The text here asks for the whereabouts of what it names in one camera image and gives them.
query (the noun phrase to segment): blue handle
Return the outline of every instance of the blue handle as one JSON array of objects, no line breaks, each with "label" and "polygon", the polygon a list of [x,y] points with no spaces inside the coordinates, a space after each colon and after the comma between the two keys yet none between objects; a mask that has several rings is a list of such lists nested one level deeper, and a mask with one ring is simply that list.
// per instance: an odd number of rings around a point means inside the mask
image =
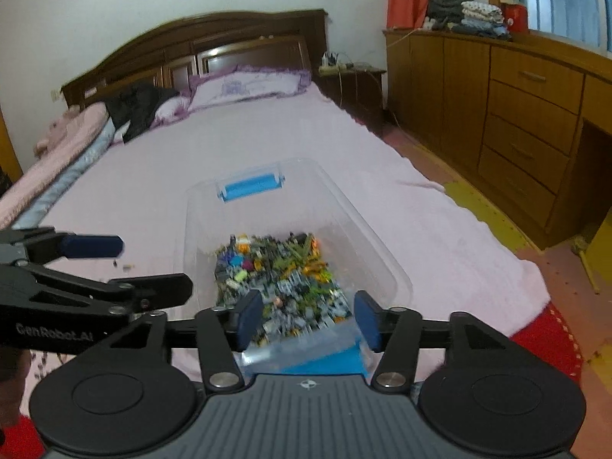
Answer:
[{"label": "blue handle", "polygon": [[123,240],[118,236],[71,234],[59,243],[59,252],[68,259],[103,259],[118,257]]},{"label": "blue handle", "polygon": [[225,190],[218,196],[224,202],[231,202],[256,193],[282,188],[284,181],[284,176],[279,176],[277,180],[273,173],[263,174],[226,185]]}]

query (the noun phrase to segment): pillow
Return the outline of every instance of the pillow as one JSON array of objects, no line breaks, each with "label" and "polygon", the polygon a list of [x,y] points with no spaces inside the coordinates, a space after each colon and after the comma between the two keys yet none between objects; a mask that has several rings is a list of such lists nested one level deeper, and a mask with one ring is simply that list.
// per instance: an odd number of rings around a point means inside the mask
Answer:
[{"label": "pillow", "polygon": [[307,70],[290,71],[236,66],[205,76],[190,76],[192,91],[188,111],[258,98],[283,98],[306,91],[311,76]]},{"label": "pillow", "polygon": [[151,124],[151,129],[158,126],[167,126],[189,116],[187,108],[191,103],[190,95],[174,96],[160,105],[155,112],[155,119]]},{"label": "pillow", "polygon": [[123,124],[114,134],[112,138],[112,144],[116,145],[117,143],[123,143],[123,135],[127,133],[127,130],[130,128],[130,121]]}]

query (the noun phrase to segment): lego bricks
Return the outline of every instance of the lego bricks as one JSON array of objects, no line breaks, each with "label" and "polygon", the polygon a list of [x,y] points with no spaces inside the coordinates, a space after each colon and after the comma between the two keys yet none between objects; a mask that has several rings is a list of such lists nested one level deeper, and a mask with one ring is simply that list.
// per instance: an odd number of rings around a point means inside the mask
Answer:
[{"label": "lego bricks", "polygon": [[231,308],[252,290],[264,301],[263,323],[253,344],[264,346],[307,335],[351,316],[312,234],[232,235],[216,251],[217,305]]}]

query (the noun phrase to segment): light blue blanket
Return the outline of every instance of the light blue blanket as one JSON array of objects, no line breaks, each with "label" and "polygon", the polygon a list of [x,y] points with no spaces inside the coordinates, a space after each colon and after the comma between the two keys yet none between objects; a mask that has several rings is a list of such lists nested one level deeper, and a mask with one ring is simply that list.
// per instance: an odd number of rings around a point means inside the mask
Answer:
[{"label": "light blue blanket", "polygon": [[71,165],[57,176],[55,181],[16,219],[12,229],[35,228],[59,198],[108,150],[115,126],[109,118],[93,143]]}]

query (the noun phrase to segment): floor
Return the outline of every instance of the floor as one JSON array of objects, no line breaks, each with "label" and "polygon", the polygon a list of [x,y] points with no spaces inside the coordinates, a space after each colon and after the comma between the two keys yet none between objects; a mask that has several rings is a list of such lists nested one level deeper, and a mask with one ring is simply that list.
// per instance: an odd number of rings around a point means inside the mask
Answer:
[{"label": "floor", "polygon": [[612,285],[596,273],[601,287],[596,295],[570,243],[539,250],[456,171],[404,131],[387,127],[383,139],[423,175],[444,185],[458,205],[486,222],[503,245],[540,267],[553,303],[565,317],[586,362],[577,367],[582,371],[587,414],[571,451],[579,459],[612,458]]}]

